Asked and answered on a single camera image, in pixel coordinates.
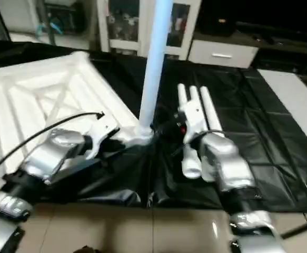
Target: glass cabinet door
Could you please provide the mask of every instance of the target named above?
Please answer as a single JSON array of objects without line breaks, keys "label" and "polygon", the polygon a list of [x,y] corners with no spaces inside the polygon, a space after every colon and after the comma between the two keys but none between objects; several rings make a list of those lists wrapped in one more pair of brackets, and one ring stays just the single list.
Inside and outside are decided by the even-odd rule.
[{"label": "glass cabinet door", "polygon": [[102,51],[141,55],[147,1],[97,0]]},{"label": "glass cabinet door", "polygon": [[182,46],[189,12],[189,5],[173,4],[169,36],[167,38],[168,46]]},{"label": "glass cabinet door", "polygon": [[109,40],[138,41],[139,0],[109,0]]},{"label": "glass cabinet door", "polygon": [[[151,10],[154,9],[156,0],[149,0]],[[168,58],[185,60],[191,45],[193,31],[199,12],[201,0],[173,0],[173,8],[170,20],[170,29],[167,37],[165,53]],[[151,37],[154,11],[150,11],[147,23],[146,37]],[[148,55],[150,44],[146,43],[145,53]]]}]

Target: white plastic tray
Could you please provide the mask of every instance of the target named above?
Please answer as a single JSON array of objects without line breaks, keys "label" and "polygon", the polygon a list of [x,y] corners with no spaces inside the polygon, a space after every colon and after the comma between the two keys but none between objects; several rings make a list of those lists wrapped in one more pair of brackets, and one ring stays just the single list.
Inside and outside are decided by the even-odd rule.
[{"label": "white plastic tray", "polygon": [[[134,138],[137,118],[84,52],[0,68],[0,159],[45,126],[80,112],[100,111],[112,114],[118,121],[121,128],[118,139]],[[85,133],[92,120],[93,117],[78,118],[61,128]],[[1,177],[14,172],[40,138],[21,148],[0,167],[0,185]]]}]

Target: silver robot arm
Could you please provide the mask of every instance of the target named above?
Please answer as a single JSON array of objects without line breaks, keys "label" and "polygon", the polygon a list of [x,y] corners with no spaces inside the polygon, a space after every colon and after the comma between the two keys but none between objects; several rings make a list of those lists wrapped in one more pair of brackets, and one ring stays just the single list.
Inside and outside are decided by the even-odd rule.
[{"label": "silver robot arm", "polygon": [[90,135],[54,129],[15,173],[4,177],[6,183],[0,189],[0,252],[16,250],[24,234],[19,224],[31,215],[33,206],[65,160],[77,155],[94,158],[101,142],[116,130],[116,121],[107,115],[97,121]]},{"label": "silver robot arm", "polygon": [[199,126],[205,121],[201,112],[202,106],[197,100],[179,108],[189,133],[184,144],[198,135],[192,147],[198,151],[202,161],[202,178],[217,184],[223,209],[230,215],[229,224],[235,235],[231,242],[232,252],[285,253],[248,163],[234,142],[222,133],[203,134],[199,131]]}]

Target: light blue tube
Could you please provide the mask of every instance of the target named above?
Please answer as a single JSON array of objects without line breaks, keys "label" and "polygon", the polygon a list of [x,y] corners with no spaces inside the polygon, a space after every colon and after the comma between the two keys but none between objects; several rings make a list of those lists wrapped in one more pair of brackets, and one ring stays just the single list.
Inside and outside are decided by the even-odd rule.
[{"label": "light blue tube", "polygon": [[172,7],[173,0],[156,0],[139,116],[139,134],[142,137],[152,134],[150,125],[153,122],[157,102],[167,36],[170,29]]}]

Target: black plastic sheet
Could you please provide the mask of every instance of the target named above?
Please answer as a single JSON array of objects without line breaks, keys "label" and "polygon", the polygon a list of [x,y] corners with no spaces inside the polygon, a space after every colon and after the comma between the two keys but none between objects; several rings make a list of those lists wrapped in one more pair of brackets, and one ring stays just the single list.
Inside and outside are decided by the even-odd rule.
[{"label": "black plastic sheet", "polygon": [[[0,42],[0,66],[72,51],[44,44]],[[96,52],[91,52],[90,58],[138,116],[146,59]],[[166,60],[155,126],[176,112],[179,83],[209,88],[223,130],[250,164],[266,206],[277,212],[307,212],[307,137],[260,74]],[[154,145],[128,149],[54,184],[44,200],[221,209],[214,184],[182,175],[182,154],[175,152],[181,141],[181,133],[175,129]]]}]

